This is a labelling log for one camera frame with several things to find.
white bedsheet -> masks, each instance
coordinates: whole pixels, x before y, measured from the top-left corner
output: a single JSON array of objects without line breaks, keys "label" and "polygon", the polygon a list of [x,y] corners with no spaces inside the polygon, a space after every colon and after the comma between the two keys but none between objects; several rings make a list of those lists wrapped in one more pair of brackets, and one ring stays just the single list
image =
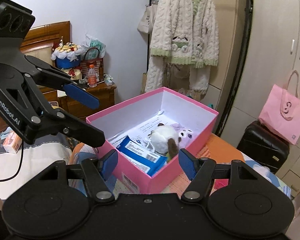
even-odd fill
[{"label": "white bedsheet", "polygon": [[[0,182],[0,198],[5,200],[31,178],[57,160],[68,163],[71,149],[58,142],[43,143],[35,148],[24,149],[19,174],[12,180]],[[19,167],[21,149],[17,154],[0,154],[0,179],[13,176]]]}]

pink paper bag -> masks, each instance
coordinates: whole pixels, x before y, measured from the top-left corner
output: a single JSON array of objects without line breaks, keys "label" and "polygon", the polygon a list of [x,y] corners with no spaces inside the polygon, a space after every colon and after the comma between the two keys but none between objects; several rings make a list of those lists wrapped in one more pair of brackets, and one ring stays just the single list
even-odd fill
[{"label": "pink paper bag", "polygon": [[292,144],[296,144],[300,136],[298,82],[295,96],[287,91],[293,74],[297,75],[299,82],[299,73],[293,70],[283,88],[274,85],[260,113],[259,120],[274,134]]}]

white wall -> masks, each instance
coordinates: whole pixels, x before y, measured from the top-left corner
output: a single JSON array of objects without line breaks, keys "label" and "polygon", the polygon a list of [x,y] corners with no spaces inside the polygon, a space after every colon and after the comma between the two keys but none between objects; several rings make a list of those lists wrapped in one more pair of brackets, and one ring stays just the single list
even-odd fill
[{"label": "white wall", "polygon": [[106,44],[105,72],[117,84],[116,102],[135,97],[146,72],[147,37],[137,31],[147,0],[13,0],[33,11],[33,27],[70,21],[72,41],[85,34]]}]

pink box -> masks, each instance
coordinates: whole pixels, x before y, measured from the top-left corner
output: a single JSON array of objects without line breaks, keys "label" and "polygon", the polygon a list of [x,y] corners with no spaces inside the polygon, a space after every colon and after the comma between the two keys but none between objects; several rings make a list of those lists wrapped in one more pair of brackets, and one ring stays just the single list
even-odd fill
[{"label": "pink box", "polygon": [[[206,144],[216,122],[218,112],[168,88],[145,93],[87,117],[87,123],[102,130],[107,139],[134,128],[159,112],[191,128],[198,136],[186,149],[196,155]],[[99,156],[114,149],[108,142],[99,147]],[[134,193],[157,194],[173,181],[182,169],[175,157],[152,177],[141,171],[119,152],[118,165],[113,174]]]}]

pajama set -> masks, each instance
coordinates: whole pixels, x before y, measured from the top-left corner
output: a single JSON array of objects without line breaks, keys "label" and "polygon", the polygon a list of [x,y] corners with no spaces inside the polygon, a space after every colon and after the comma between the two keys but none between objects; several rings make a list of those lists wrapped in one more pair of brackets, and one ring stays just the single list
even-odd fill
[{"label": "pajama set", "polygon": [[210,66],[218,65],[219,30],[213,0],[159,0],[150,45],[146,92],[163,86],[167,64],[205,94]]}]

